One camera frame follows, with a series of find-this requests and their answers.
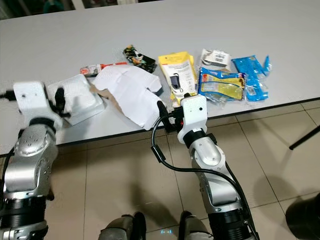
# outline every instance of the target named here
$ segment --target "grout line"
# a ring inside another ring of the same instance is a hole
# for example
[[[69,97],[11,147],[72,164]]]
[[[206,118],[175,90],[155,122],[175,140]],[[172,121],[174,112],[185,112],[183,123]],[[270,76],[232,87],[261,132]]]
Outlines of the grout line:
[[[317,193],[320,193],[320,191],[318,190],[318,191],[310,192],[310,193],[303,194],[303,195],[298,195],[298,196],[294,196],[294,197],[285,198],[283,200],[280,200],[280,202],[287,201],[287,200],[292,200],[292,199],[296,199],[296,198],[301,198],[301,197],[304,197],[304,196],[307,196],[307,195],[317,194]]]
[[[311,118],[311,120],[314,122],[314,124],[316,126],[318,126],[318,124],[315,122],[315,120],[310,116],[310,114],[307,112],[307,110],[304,110],[306,112],[306,114],[308,114],[308,116]]]
[[[172,165],[174,166],[174,165],[175,165],[175,164],[174,164],[174,159],[172,158],[171,149],[170,149],[169,140],[168,140],[168,136],[167,136],[167,135],[165,136],[165,139],[166,139],[166,143],[168,144],[168,148],[169,148],[169,153],[170,153]],[[184,208],[184,204],[183,204],[183,202],[182,202],[182,197],[181,197],[181,193],[180,193],[180,188],[179,188],[179,184],[178,184],[178,179],[177,179],[176,171],[173,171],[173,172],[174,172],[174,176],[175,176],[176,185],[177,185],[177,187],[178,187],[178,192],[179,192],[179,196],[180,196],[182,211],[184,211],[185,208]]]
[[[86,151],[86,161],[85,161],[85,185],[84,185],[83,233],[82,233],[82,239],[83,240],[85,240],[86,200],[87,200],[87,172],[88,172],[88,151]]]
[[[272,189],[272,191],[273,191],[273,194],[274,194],[276,200],[277,200],[278,203],[280,204],[279,199],[278,199],[278,197],[277,197],[277,195],[276,195],[276,193],[275,193],[275,191],[274,191],[274,189],[273,189],[273,187],[272,187],[272,185],[271,185],[271,183],[270,183],[270,181],[269,181],[269,179],[268,179],[268,177],[267,177],[267,175],[266,175],[266,173],[265,173],[265,170],[264,170],[263,167],[261,166],[261,163],[259,162],[259,159],[258,159],[258,157],[257,157],[257,155],[256,155],[256,153],[255,153],[255,151],[254,151],[254,149],[253,149],[253,147],[251,146],[251,143],[249,142],[249,139],[248,139],[247,135],[245,134],[245,131],[243,130],[241,124],[239,124],[239,125],[240,125],[240,128],[241,128],[241,130],[242,130],[242,132],[243,132],[243,134],[244,134],[244,136],[245,136],[245,138],[246,138],[246,140],[247,140],[247,142],[248,142],[248,144],[249,144],[249,146],[250,146],[250,148],[251,148],[251,150],[252,150],[252,152],[253,152],[253,154],[254,154],[254,156],[255,156],[255,159],[256,159],[257,162],[259,163],[260,168],[261,168],[263,174],[265,175],[265,178],[266,178],[266,180],[268,181],[268,183],[269,183],[269,185],[270,185],[270,187],[271,187],[271,189]]]
[[[261,204],[261,205],[259,205],[259,206],[250,207],[250,209],[256,209],[256,208],[263,207],[263,206],[266,206],[266,205],[269,205],[269,204],[280,204],[280,202],[279,202],[279,201],[272,201],[272,202],[269,202],[269,203]]]
[[[303,109],[305,111],[308,111],[308,110],[312,110],[312,109],[320,109],[320,106],[316,106],[316,107],[312,107],[312,108],[308,108],[308,109],[305,109],[305,107],[302,105]]]
[[[292,111],[292,112],[280,113],[280,114],[275,114],[275,115],[272,115],[272,116],[258,117],[258,118],[243,120],[243,121],[239,121],[238,118],[237,118],[237,116],[235,116],[235,117],[236,117],[236,119],[238,120],[239,123],[244,123],[244,122],[248,122],[248,121],[259,120],[259,119],[267,119],[267,118],[272,118],[272,117],[281,116],[281,115],[286,115],[286,114],[300,113],[300,112],[303,112],[303,111],[305,111],[305,110],[303,109],[303,110],[299,110],[299,111]]]
[[[226,125],[231,125],[231,124],[237,124],[239,123],[238,119],[236,118],[237,122],[231,122],[231,123],[226,123],[226,124],[221,124],[221,125],[217,125],[217,126],[210,126],[208,127],[208,129],[210,128],[215,128],[215,127],[220,127],[220,126],[226,126]],[[165,133],[163,135],[159,135],[159,136],[156,136],[156,138],[159,138],[159,137],[164,137],[164,136],[168,136],[168,135],[171,135],[170,133]],[[118,136],[118,137],[114,137],[114,138],[120,138],[120,137],[125,137],[125,136],[128,136],[128,135],[124,135],[124,136]],[[149,137],[146,137],[146,138],[141,138],[141,139],[137,139],[137,140],[132,140],[132,141],[125,141],[125,142],[120,142],[120,143],[115,143],[115,144],[110,144],[110,145],[104,145],[104,146],[99,146],[99,147],[91,147],[91,148],[88,148],[88,145],[87,145],[87,148],[84,149],[84,150],[76,150],[76,151],[71,151],[71,152],[66,152],[66,153],[59,153],[59,155],[66,155],[66,154],[73,154],[73,153],[78,153],[78,152],[83,152],[83,151],[89,151],[89,150],[94,150],[94,149],[101,149],[101,148],[105,148],[105,147],[111,147],[111,146],[115,146],[115,145],[120,145],[120,144],[128,144],[128,143],[134,143],[134,142],[137,142],[137,141],[142,141],[142,140],[147,140],[147,139],[150,139],[151,136]],[[112,138],[107,138],[107,139],[102,139],[102,140],[98,140],[98,141],[104,141],[104,140],[111,140]],[[74,144],[74,145],[67,145],[67,146],[62,146],[63,148],[67,148],[67,147],[70,147],[70,146],[76,146],[78,144]]]

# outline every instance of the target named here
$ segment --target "black object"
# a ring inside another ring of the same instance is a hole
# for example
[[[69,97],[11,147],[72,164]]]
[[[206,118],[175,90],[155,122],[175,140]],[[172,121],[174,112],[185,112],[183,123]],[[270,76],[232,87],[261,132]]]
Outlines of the black object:
[[[133,65],[146,70],[149,73],[153,73],[157,67],[156,60],[142,55],[139,53],[133,45],[129,45],[123,50],[123,54],[126,59]]]
[[[295,202],[285,213],[286,223],[298,239],[320,239],[320,193],[311,199]]]
[[[240,209],[211,213],[208,218],[214,239],[245,240],[250,237],[244,213]]]
[[[307,141],[309,138],[313,137],[314,135],[316,135],[317,133],[320,132],[320,126],[317,126],[315,129],[313,129],[311,132],[309,132],[307,135],[303,136],[302,138],[300,138],[298,141],[296,141],[294,144],[292,144],[289,149],[293,150],[296,147],[298,147],[299,145],[303,144],[305,141]]]
[[[146,240],[146,218],[142,212],[136,212],[133,216],[133,231],[130,240]]]
[[[255,239],[259,240],[260,238],[259,238],[258,233],[256,232],[255,224],[254,224],[251,212],[250,212],[249,204],[247,202],[245,193],[244,193],[241,185],[239,184],[236,176],[231,171],[231,169],[230,169],[230,167],[229,167],[229,165],[227,163],[225,163],[225,166],[226,166],[227,170],[230,172],[230,175],[232,176],[232,178],[234,180],[230,179],[228,176],[224,175],[223,173],[215,171],[215,170],[203,169],[203,168],[175,167],[175,166],[172,166],[172,165],[170,165],[169,163],[166,162],[166,157],[162,153],[162,151],[159,148],[159,146],[155,143],[155,135],[156,135],[157,127],[159,126],[159,124],[161,123],[161,121],[164,118],[166,118],[166,116],[160,117],[156,121],[156,123],[155,123],[155,125],[153,127],[153,130],[152,130],[152,134],[151,134],[151,150],[153,151],[153,153],[156,156],[156,158],[159,161],[159,163],[163,164],[164,166],[166,166],[167,168],[169,168],[169,169],[171,169],[173,171],[184,172],[184,173],[208,173],[208,174],[213,174],[213,175],[219,176],[219,177],[225,179],[226,181],[228,181],[234,187],[234,189],[237,191],[237,193],[240,196],[240,202],[241,202],[242,209],[243,209],[243,212],[242,212],[242,215],[241,215],[241,216],[243,216],[243,219],[244,219],[243,223],[245,225],[247,225],[247,228],[248,227],[250,228],[250,230],[251,230],[252,234],[254,235]],[[236,231],[235,235],[238,236],[238,234],[241,234],[241,236],[246,236],[244,230],[242,230],[242,229],[239,230],[239,231],[238,230]],[[230,238],[228,240],[241,240],[241,239],[242,238]]]
[[[30,240],[43,240],[44,237],[47,235],[49,227],[46,226],[44,229],[37,230],[37,231],[31,231],[30,232]]]
[[[201,138],[205,138],[206,134],[204,132],[204,130],[201,128],[201,131],[189,131],[187,132],[186,135],[184,135],[183,137],[183,141],[186,145],[186,147],[189,149],[191,144],[197,140],[197,139],[201,139]]]
[[[180,216],[178,240],[185,240],[186,218],[191,216],[189,211],[183,211]]]
[[[4,202],[4,187],[5,187],[5,175],[6,175],[6,170],[10,161],[11,156],[14,154],[15,147],[11,148],[10,152],[6,156],[3,164],[3,169],[2,169],[2,177],[1,177],[1,184],[0,184],[0,211],[3,208],[3,202]]]
[[[56,133],[56,129],[54,127],[55,122],[53,120],[49,119],[49,118],[36,117],[36,118],[31,119],[29,125],[31,126],[31,125],[36,125],[36,124],[46,125],[49,128],[51,128],[54,133]]]
[[[167,133],[171,133],[175,131],[175,128],[171,125],[170,121],[169,121],[169,113],[166,109],[166,106],[164,105],[164,103],[162,101],[157,101],[157,106],[159,109],[159,116],[160,118],[163,117],[163,125],[164,125],[164,129]]]
[[[0,228],[17,228],[45,220],[46,197],[7,199],[0,211]]]
[[[17,100],[13,90],[7,90],[4,94],[0,94],[0,99],[8,99],[9,101]]]
[[[179,81],[179,74],[174,73],[173,76],[170,76],[171,85],[174,89],[178,90],[180,89],[180,81]]]
[[[63,87],[59,87],[55,92],[55,95],[54,95],[55,105],[53,104],[53,102],[51,100],[49,100],[46,88],[44,88],[44,93],[45,93],[46,98],[49,101],[49,105],[50,105],[52,111],[54,111],[56,114],[58,114],[62,118],[71,117],[69,112],[64,112],[65,105],[66,105],[66,99],[65,99],[65,90]]]

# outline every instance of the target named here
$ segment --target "floor tile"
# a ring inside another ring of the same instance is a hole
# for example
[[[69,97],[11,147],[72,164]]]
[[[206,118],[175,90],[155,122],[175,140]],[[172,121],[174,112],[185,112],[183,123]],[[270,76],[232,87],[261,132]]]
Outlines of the floor tile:
[[[162,228],[146,234],[147,240],[177,240],[179,226]]]
[[[283,211],[286,212],[288,207],[291,204],[293,204],[295,202],[300,202],[302,200],[312,199],[315,196],[317,196],[318,194],[319,194],[319,192],[316,192],[316,193],[311,193],[311,194],[307,194],[307,195],[303,195],[303,196],[298,196],[298,197],[295,197],[295,198],[290,198],[288,200],[283,200],[283,201],[280,201],[280,205],[281,205]]]
[[[208,128],[226,155],[226,160],[240,182],[251,207],[277,201],[250,145],[238,123]],[[191,167],[191,158],[185,145],[179,143],[177,135],[168,135],[173,164],[176,167]],[[176,172],[184,210],[207,218],[199,192],[199,181],[194,173]]]
[[[47,201],[46,240],[83,239],[87,152],[59,156],[52,166],[54,200]]]
[[[167,139],[157,137],[171,163]],[[98,239],[101,229],[123,214],[140,211],[148,231],[178,225],[182,204],[175,173],[159,164],[150,140],[88,151],[84,239]]]
[[[294,104],[289,106],[275,107],[268,110],[240,114],[240,115],[237,115],[236,118],[238,119],[239,122],[243,122],[248,120],[272,117],[272,116],[281,115],[281,114],[294,113],[294,112],[299,112],[303,110],[304,108],[302,107],[301,104]]]
[[[97,148],[102,148],[102,147],[116,145],[116,144],[124,144],[124,143],[134,142],[134,141],[143,140],[143,139],[150,139],[151,134],[152,134],[151,131],[139,132],[139,133],[129,134],[125,136],[118,136],[118,137],[113,137],[113,138],[108,138],[103,140],[91,141],[91,142],[88,142],[87,145],[88,145],[88,149],[97,149]],[[157,129],[155,136],[160,137],[165,134],[166,134],[166,131],[164,129]]]
[[[317,124],[320,125],[320,108],[310,109],[306,111],[312,120]]]
[[[260,239],[296,240],[290,232],[284,212],[278,202],[251,209]]]
[[[227,116],[227,117],[221,117],[216,119],[210,119],[206,122],[206,126],[208,128],[221,126],[221,125],[227,125],[227,124],[234,124],[237,123],[238,120],[235,116]]]
[[[280,201],[320,190],[320,134],[289,150],[316,127],[305,111],[240,124]]]
[[[301,103],[305,110],[320,108],[320,100]]]
[[[66,146],[58,146],[59,155],[85,151],[87,150],[87,147],[88,147],[87,143],[77,143],[77,144],[71,144]]]

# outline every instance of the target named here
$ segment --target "white table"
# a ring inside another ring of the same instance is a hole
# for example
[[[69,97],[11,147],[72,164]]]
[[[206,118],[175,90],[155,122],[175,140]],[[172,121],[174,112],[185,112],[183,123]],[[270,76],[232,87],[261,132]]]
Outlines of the white table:
[[[319,0],[165,0],[27,16],[0,21],[0,92],[15,81],[51,84],[91,64],[125,60],[122,50],[133,44],[141,53],[160,55],[202,48],[220,49],[234,58],[270,55],[269,99],[208,104],[218,118],[320,97]],[[164,93],[169,87],[157,67]],[[0,154],[17,140],[23,121],[15,102],[0,100]],[[142,129],[106,110],[57,133],[57,144],[91,141]]]

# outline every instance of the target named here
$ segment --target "blue plastic bag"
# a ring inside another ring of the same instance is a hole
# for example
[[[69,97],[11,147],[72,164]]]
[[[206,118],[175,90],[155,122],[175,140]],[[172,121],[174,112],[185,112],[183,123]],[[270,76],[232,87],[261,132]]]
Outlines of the blue plastic bag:
[[[264,89],[260,80],[265,79],[270,71],[269,56],[265,58],[264,67],[261,66],[255,55],[232,59],[239,73],[246,76],[246,99],[251,102],[268,98],[268,92]]]

